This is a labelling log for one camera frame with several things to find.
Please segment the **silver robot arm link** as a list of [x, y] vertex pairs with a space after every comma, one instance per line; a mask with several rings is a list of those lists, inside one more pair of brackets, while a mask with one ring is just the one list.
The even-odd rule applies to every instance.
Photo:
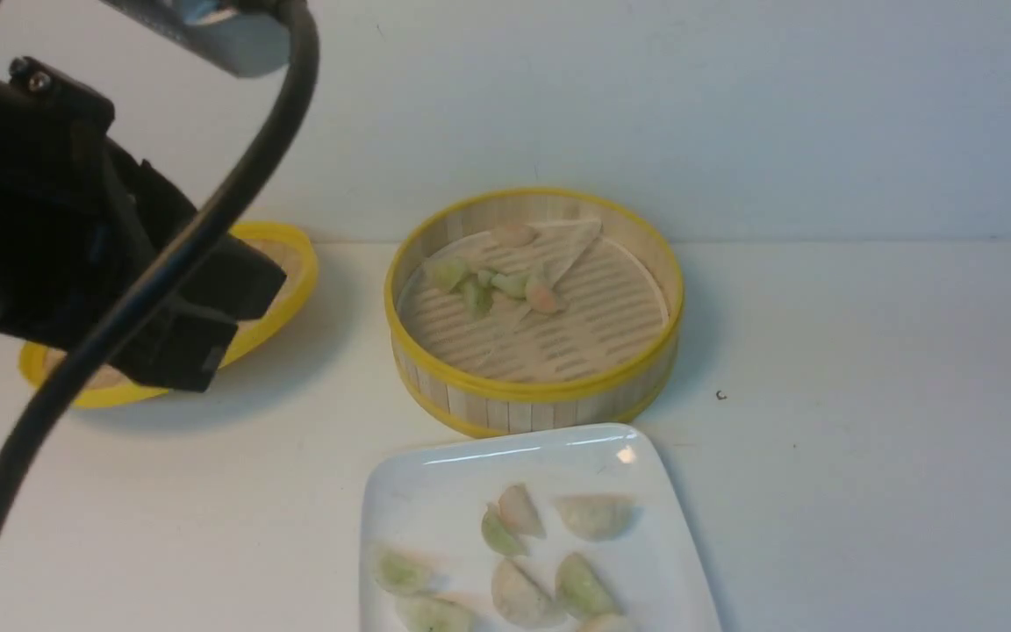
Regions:
[[228, 75], [253, 79], [284, 68], [289, 34], [276, 17], [240, 1], [105, 1], [149, 31]]

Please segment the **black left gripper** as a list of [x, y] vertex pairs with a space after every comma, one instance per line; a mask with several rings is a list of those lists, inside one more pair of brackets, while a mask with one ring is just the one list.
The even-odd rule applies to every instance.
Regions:
[[[115, 104], [32, 57], [0, 80], [0, 334], [75, 348], [135, 284], [196, 207], [108, 129]], [[205, 391], [237, 332], [179, 296], [213, 255], [245, 251], [226, 236], [109, 365], [144, 384]]]

